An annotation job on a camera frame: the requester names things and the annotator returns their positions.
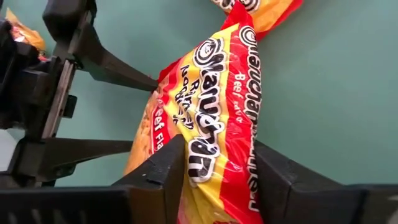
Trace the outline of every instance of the teal wall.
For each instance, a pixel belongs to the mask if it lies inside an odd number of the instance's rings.
[[[6,0],[51,52],[45,0]],[[216,32],[225,19],[210,0],[97,0],[103,45],[156,77]],[[398,182],[398,8],[396,0],[305,0],[259,46],[263,107],[258,139],[342,183]],[[132,139],[148,93],[95,82],[78,72],[73,119],[59,137]],[[127,154],[78,166],[58,185],[106,185]]]

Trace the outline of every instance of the red and yellow packaging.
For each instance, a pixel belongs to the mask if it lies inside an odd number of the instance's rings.
[[[229,13],[238,0],[211,0],[224,12]],[[278,26],[292,12],[298,9],[303,0],[240,0],[253,17],[257,38],[262,39],[268,31]]]
[[[161,72],[126,174],[181,133],[187,170],[178,222],[262,223],[253,146],[260,107],[252,18],[235,4],[221,31]]]
[[[47,59],[44,57],[44,39],[40,36],[39,32],[37,32],[36,30],[32,30],[29,27],[25,26],[23,23],[21,23],[17,16],[12,13],[9,8],[7,8],[6,11],[6,19],[12,25],[11,35],[14,40],[34,46],[40,52],[39,59],[42,61],[47,61]]]

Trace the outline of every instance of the black device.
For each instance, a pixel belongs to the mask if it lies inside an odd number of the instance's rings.
[[[176,223],[185,140],[175,136],[109,187],[53,188],[77,163],[128,152],[131,141],[56,138],[72,117],[76,69],[95,80],[153,91],[155,80],[104,49],[94,0],[49,0],[43,14],[57,42],[48,62],[14,42],[0,21],[0,127],[24,128],[9,170],[0,174],[0,223]],[[397,185],[341,185],[256,141],[259,212],[266,223],[378,224],[398,216]]]

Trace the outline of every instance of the ramen package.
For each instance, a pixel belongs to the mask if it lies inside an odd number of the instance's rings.
[[[182,134],[186,172],[179,223],[262,223],[253,148],[260,70],[252,18],[235,4],[221,31],[161,72],[126,174]]]
[[[47,60],[44,58],[45,44],[40,34],[36,30],[31,30],[29,27],[21,23],[9,8],[7,8],[6,11],[6,19],[12,25],[11,35],[14,40],[34,46],[40,52],[39,59]]]
[[[224,12],[229,13],[237,0],[212,0]],[[298,9],[303,0],[240,0],[253,17],[257,38],[263,38],[268,31],[283,22]]]

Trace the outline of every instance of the maruchan logo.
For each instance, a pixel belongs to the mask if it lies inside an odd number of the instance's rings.
[[[215,4],[219,5],[223,10],[231,10],[235,5],[236,0],[212,0]],[[256,12],[259,9],[261,0],[240,0],[247,12]]]
[[[250,188],[249,209],[258,212],[258,204],[256,202],[256,192],[258,186],[257,165],[254,157],[254,140],[257,136],[258,117],[261,106],[261,63],[257,51],[257,41],[254,30],[250,26],[244,26],[239,31],[239,38],[241,42],[248,47],[248,56],[246,58],[248,63],[249,80],[246,83],[248,93],[245,94],[244,114],[251,120],[251,137],[249,158],[246,163],[250,176],[248,178],[248,186]]]
[[[224,40],[209,38],[196,50],[193,63],[200,68],[200,90],[195,121],[199,136],[188,143],[188,175],[193,186],[206,182],[213,174],[220,155],[218,134],[225,125],[220,121],[220,76],[226,70]]]

